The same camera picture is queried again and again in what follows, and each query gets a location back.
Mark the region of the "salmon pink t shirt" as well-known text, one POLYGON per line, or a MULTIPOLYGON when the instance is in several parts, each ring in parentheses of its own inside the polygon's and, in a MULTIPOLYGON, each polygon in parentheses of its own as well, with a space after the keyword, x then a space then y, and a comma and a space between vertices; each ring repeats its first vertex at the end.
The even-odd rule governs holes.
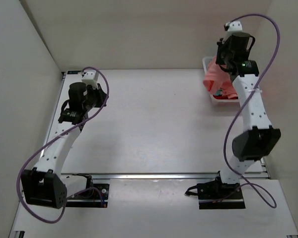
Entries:
POLYGON ((221 70, 220 66, 216 64, 216 59, 216 56, 214 56, 209 63, 203 85, 211 95, 237 95, 230 80, 230 75, 221 70))

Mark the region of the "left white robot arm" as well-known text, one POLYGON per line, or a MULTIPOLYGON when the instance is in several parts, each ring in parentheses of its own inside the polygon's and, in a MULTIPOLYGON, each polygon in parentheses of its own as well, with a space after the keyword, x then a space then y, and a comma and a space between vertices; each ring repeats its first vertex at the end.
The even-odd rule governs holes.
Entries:
POLYGON ((60 209, 66 199, 77 192, 82 197, 93 194, 91 176, 73 175, 61 178, 65 159, 81 134, 88 113, 105 107, 106 93, 99 83, 75 82, 69 86, 69 97, 61 106, 54 143, 47 146, 32 169, 20 176, 27 204, 60 209))

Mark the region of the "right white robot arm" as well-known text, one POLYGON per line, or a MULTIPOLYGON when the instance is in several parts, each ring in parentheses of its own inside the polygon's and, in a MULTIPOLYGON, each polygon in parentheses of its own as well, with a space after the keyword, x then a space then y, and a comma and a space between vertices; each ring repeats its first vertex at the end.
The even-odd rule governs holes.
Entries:
POLYGON ((199 196, 205 202, 217 202, 239 191, 240 179, 255 162, 270 154, 281 137, 268 119, 259 89, 259 70, 256 61, 249 60, 255 38, 248 33, 232 33, 218 43, 216 63, 230 75, 243 119, 243 132, 232 141, 233 156, 225 159, 228 166, 210 182, 188 188, 186 196, 199 196))

